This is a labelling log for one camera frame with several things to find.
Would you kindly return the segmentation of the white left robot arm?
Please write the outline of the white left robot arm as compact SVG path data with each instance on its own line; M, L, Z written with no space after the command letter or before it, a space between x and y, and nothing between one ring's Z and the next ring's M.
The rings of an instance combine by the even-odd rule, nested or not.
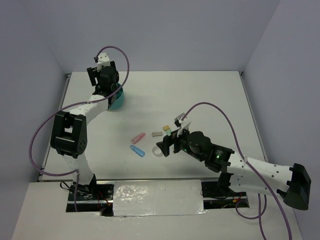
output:
M96 176L85 156L88 144L87 125L111 108L123 91L104 99L120 88L119 72L114 61L107 60L97 67L89 67L87 72L95 90L84 104L55 114L50 146L63 157L71 171L78 171L73 174L73 186L78 186L77 192L91 200L97 196L98 187Z

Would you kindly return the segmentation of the yellow small eraser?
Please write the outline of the yellow small eraser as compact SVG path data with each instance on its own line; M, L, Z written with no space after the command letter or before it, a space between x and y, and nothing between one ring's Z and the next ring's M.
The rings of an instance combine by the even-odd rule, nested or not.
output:
M169 127L168 125L165 125L165 126L162 127L162 129L163 129L164 131L167 131L167 130L170 129L170 127Z

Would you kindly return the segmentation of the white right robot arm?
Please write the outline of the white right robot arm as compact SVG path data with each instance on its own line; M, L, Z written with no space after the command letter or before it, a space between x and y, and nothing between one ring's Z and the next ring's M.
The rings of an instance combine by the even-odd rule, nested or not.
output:
M312 181L301 164L286 166L250 157L243 159L234 150L213 144L201 131L185 129L164 136L156 146L165 157L182 151L218 173L217 190L223 196L255 193L275 196L293 209L306 211L309 208Z

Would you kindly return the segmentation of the grey rectangular eraser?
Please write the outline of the grey rectangular eraser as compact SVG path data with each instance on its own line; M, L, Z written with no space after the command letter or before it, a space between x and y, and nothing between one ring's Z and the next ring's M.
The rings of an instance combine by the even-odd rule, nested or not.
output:
M152 137L160 137L160 136L162 136L163 135L163 133L161 132L161 131L156 131L156 132L152 132L151 133L151 136Z

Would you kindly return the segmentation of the green highlighter pen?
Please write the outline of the green highlighter pen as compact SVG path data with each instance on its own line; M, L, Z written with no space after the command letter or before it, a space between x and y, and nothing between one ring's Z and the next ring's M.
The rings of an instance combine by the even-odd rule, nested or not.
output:
M172 134L172 131L171 131L170 128L166 130L166 134L167 134L168 136L170 136L170 135Z

